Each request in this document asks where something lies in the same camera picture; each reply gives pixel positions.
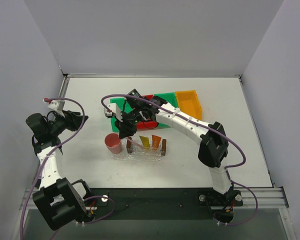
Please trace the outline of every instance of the orange cup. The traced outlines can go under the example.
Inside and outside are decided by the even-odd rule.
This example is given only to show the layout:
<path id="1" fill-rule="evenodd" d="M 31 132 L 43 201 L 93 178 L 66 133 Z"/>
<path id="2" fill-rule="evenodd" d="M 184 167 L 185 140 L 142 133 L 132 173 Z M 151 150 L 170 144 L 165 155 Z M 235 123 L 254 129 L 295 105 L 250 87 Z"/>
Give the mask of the orange cup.
<path id="1" fill-rule="evenodd" d="M 104 143 L 111 153 L 118 154 L 121 152 L 122 144 L 118 134 L 108 134 L 104 139 Z"/>

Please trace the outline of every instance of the yellow tray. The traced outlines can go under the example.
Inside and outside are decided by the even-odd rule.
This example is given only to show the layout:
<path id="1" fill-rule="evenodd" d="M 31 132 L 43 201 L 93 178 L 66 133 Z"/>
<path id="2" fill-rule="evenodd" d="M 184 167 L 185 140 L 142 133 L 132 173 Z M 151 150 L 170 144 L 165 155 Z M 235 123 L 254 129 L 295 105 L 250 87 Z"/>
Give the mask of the yellow tray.
<path id="1" fill-rule="evenodd" d="M 182 112 L 202 120 L 202 108 L 196 90 L 176 91 L 175 97 Z"/>

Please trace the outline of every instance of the wooden block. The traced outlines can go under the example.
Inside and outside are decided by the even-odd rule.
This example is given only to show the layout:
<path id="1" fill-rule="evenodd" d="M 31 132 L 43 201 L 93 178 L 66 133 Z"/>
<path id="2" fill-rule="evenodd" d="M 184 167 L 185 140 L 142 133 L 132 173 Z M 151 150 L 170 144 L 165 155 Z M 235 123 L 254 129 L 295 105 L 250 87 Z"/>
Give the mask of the wooden block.
<path id="1" fill-rule="evenodd" d="M 162 139 L 161 156 L 165 156 L 167 151 L 167 139 Z"/>
<path id="2" fill-rule="evenodd" d="M 130 142 L 130 141 L 126 141 L 126 151 L 128 152 L 128 154 L 132 154 L 132 152 L 133 152 L 133 145 L 132 145 L 132 142 Z"/>

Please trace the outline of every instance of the white wall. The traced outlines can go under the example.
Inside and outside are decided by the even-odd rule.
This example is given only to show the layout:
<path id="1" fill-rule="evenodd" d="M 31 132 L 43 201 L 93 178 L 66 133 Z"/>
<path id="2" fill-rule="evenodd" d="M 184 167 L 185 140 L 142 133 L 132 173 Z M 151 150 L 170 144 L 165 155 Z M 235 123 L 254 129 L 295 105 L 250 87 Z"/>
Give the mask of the white wall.
<path id="1" fill-rule="evenodd" d="M 270 174 L 300 239 L 300 0 L 285 0 L 243 74 Z"/>
<path id="2" fill-rule="evenodd" d="M 38 166 L 26 118 L 45 112 L 62 73 L 22 0 L 0 0 L 0 240 L 10 239 Z"/>
<path id="3" fill-rule="evenodd" d="M 64 73 L 234 77 L 283 0 L 24 0 Z"/>

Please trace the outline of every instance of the white table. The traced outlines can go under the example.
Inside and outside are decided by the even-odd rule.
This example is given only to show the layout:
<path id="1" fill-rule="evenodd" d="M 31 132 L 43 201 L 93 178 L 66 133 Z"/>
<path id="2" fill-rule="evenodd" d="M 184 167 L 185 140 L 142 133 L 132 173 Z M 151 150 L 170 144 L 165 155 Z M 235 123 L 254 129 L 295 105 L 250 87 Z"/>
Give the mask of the white table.
<path id="1" fill-rule="evenodd" d="M 199 146 L 172 128 L 141 134 L 167 139 L 167 153 L 160 161 L 120 161 L 111 158 L 105 136 L 112 132 L 100 100 L 109 94 L 127 94 L 136 88 L 142 95 L 196 90 L 204 122 L 223 124 L 228 137 L 246 154 L 246 164 L 229 170 L 232 179 L 249 187 L 272 187 L 267 165 L 237 78 L 70 78 L 65 97 L 82 104 L 89 116 L 81 132 L 63 146 L 64 176 L 84 179 L 91 188 L 205 188 L 212 187 L 208 168 L 198 159 Z M 65 110 L 80 111 L 72 102 Z M 64 131 L 65 140 L 71 134 Z M 242 161 L 232 145 L 229 165 Z"/>

